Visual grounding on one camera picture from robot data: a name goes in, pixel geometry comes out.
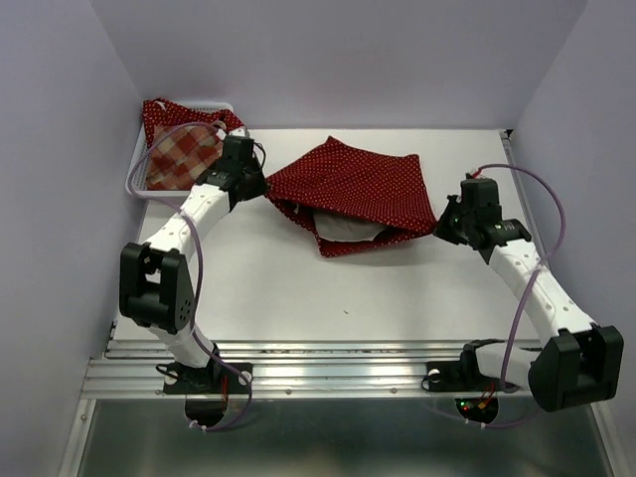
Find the red polka dot skirt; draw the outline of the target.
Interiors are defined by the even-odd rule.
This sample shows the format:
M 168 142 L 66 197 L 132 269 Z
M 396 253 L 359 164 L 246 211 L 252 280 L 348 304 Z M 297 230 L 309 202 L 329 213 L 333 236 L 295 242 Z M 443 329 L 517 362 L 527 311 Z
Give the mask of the red polka dot skirt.
M 320 254 L 344 256 L 430 235 L 437 224 L 416 154 L 392 156 L 350 146 L 330 136 L 267 178 L 266 198 L 311 233 Z M 379 224 L 370 240 L 319 235 L 314 214 Z

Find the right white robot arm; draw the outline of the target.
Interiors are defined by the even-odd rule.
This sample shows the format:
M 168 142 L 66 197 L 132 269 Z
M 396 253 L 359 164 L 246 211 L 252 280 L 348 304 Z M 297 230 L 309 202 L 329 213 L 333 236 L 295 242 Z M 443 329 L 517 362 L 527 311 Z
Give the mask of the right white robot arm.
M 428 365 L 424 381 L 430 391 L 519 388 L 529 391 L 545 411 L 615 397 L 622 335 L 581 310 L 548 270 L 525 226 L 504 219 L 495 180 L 463 180 L 461 193 L 449 197 L 434 234 L 480 254 L 518 298 L 516 314 L 528 316 L 540 347 L 518 348 L 513 339 L 474 340 L 456 361 Z

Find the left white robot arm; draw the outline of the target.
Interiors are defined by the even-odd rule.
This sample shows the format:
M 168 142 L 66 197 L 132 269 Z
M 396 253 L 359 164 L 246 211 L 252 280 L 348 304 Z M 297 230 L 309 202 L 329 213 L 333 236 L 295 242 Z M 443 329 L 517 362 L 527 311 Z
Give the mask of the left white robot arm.
M 229 135 L 222 156 L 196 180 L 186 200 L 164 226 L 143 243 L 128 243 L 120 254 L 119 312 L 147 329 L 170 351 L 174 364 L 162 371 L 198 391 L 213 390 L 223 368 L 218 346 L 196 324 L 203 285 L 202 238 L 237 204 L 267 191 L 262 146 Z

